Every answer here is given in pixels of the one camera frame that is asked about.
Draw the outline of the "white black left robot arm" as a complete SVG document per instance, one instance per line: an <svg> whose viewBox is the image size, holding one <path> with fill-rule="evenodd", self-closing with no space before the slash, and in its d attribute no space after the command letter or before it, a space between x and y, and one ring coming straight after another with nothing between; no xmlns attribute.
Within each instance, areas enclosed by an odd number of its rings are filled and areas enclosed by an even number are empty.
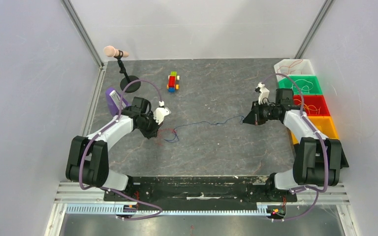
<svg viewBox="0 0 378 236"><path fill-rule="evenodd" d="M65 170L66 178L81 183L84 189L115 189L116 195L123 201L132 199L135 188L130 184L131 176L110 170L108 152L134 130L139 130L147 139L157 137L159 128L170 113L163 101L152 111L149 100L135 97L131 105L119 111L96 132L73 138Z"/></svg>

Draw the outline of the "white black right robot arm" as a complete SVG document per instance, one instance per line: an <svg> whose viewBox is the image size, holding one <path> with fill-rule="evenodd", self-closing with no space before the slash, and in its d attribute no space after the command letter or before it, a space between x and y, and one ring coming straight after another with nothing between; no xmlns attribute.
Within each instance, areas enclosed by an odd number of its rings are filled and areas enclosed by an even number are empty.
<svg viewBox="0 0 378 236"><path fill-rule="evenodd" d="M271 174L270 184L264 188L265 196L276 201L285 190L325 192L329 186L337 185L341 169L348 167L340 140L331 139L318 130L304 108L294 103L293 90L277 89L275 102L268 102L262 95L265 91L265 88L259 90L259 98L252 102L243 123L262 125L269 120L278 120L298 141L292 168Z"/></svg>

